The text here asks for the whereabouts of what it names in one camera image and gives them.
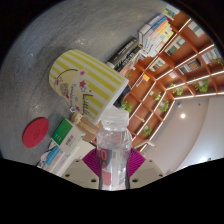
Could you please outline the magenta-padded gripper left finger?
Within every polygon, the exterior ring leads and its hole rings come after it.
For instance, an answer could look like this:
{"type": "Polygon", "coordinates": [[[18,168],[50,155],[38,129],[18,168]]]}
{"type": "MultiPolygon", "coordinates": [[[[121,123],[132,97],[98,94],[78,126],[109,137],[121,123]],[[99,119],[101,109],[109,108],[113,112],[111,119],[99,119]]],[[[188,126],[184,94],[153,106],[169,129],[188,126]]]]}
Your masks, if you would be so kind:
{"type": "Polygon", "coordinates": [[[62,177],[83,188],[98,189],[100,162],[97,149],[91,150],[82,159],[75,159],[62,177]]]}

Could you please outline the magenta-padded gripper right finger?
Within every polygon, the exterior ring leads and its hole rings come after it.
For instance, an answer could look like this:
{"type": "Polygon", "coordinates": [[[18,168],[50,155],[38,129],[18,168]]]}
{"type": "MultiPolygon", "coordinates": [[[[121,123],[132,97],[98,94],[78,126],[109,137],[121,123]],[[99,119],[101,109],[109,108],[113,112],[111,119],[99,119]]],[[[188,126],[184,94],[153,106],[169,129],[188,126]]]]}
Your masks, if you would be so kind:
{"type": "Polygon", "coordinates": [[[146,186],[165,177],[153,159],[146,159],[137,150],[132,149],[127,163],[129,188],[135,189],[146,186]]]}

